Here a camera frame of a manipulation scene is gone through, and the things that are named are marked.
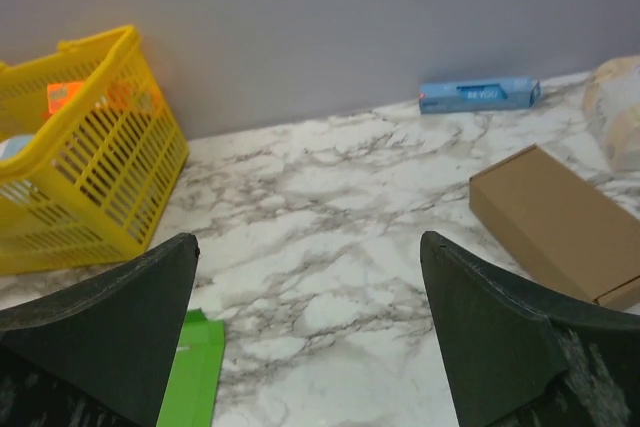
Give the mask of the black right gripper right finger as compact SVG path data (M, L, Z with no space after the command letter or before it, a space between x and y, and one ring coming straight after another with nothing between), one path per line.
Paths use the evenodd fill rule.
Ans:
M638 316L550 290L435 231L420 261L460 425L638 425Z

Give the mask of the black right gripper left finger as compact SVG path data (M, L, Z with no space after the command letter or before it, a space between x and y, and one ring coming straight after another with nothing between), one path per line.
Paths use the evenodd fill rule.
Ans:
M4 426L153 426L199 257L181 233L1 312Z

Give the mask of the green paper box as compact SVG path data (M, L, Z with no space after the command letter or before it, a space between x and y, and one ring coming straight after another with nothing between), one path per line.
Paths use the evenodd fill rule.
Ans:
M156 425L209 427L225 351L222 320L187 312Z

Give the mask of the brown cardboard box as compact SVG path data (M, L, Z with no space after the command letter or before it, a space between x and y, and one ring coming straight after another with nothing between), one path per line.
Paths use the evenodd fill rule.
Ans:
M638 218L540 147L472 176L469 206L539 284L614 310L638 305Z

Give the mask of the orange snack box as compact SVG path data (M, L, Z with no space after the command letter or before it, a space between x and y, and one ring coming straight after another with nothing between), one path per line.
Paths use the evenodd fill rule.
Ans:
M48 114L53 115L64 107L82 88L82 81L51 83L47 85Z

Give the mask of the light blue carton box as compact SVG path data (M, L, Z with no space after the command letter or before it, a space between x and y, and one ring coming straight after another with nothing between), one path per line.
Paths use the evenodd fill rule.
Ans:
M509 111L532 108L541 97L540 82L531 77L503 77L420 86L422 114Z

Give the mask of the yellow plastic shopping basket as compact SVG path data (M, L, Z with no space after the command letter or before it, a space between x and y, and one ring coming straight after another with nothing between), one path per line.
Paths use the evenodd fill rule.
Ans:
M84 85L48 114L47 85ZM1 68L1 137L33 134L1 163L5 275L124 262L148 247L188 157L133 26L59 43Z

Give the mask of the light blue snack pouch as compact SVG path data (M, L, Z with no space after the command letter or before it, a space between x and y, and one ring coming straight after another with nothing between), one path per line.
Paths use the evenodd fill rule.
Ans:
M8 160L17 155L33 139L33 134L13 136L1 143L0 159Z

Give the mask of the beige wrapped paper bag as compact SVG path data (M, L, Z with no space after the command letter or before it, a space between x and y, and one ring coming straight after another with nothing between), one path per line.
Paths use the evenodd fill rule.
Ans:
M589 77L582 111L614 171L639 170L639 56L611 59Z

